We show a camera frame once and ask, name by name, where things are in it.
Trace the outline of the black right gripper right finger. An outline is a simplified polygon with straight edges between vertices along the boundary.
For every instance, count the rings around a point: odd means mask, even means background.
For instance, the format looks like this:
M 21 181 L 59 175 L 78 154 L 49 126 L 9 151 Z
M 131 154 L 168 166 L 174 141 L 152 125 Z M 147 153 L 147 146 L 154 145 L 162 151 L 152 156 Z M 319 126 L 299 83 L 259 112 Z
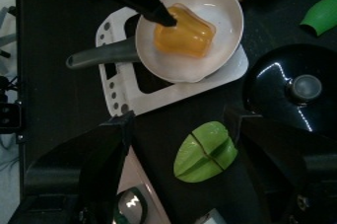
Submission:
M 235 108 L 224 122 L 267 224 L 337 224 L 337 141 Z

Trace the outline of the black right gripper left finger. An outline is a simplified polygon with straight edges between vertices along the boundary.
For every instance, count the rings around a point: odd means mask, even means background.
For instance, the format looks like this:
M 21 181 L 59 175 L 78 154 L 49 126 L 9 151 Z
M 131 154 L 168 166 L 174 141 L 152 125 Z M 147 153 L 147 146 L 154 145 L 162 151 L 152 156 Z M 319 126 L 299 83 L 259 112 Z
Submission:
M 112 117 L 41 157 L 9 224 L 112 224 L 134 119 Z

